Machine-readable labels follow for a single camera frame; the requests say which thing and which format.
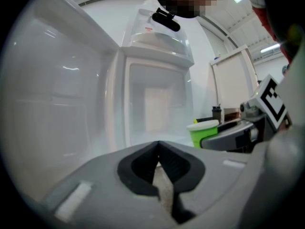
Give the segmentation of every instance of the white door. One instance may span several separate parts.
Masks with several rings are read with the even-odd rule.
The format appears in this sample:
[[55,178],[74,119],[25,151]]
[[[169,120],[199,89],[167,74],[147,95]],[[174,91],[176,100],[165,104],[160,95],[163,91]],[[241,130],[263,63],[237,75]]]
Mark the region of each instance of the white door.
[[122,60],[74,1],[32,0],[24,9],[0,79],[2,151],[21,192],[39,201],[86,161],[116,151],[120,133],[123,143]]

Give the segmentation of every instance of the green container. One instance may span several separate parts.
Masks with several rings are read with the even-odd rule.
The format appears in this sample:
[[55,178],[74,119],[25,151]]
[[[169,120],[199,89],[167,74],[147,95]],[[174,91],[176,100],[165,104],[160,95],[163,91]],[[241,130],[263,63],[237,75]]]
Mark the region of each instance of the green container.
[[187,129],[191,134],[194,147],[201,148],[200,142],[202,139],[218,134],[218,125],[218,120],[209,120],[187,126]]

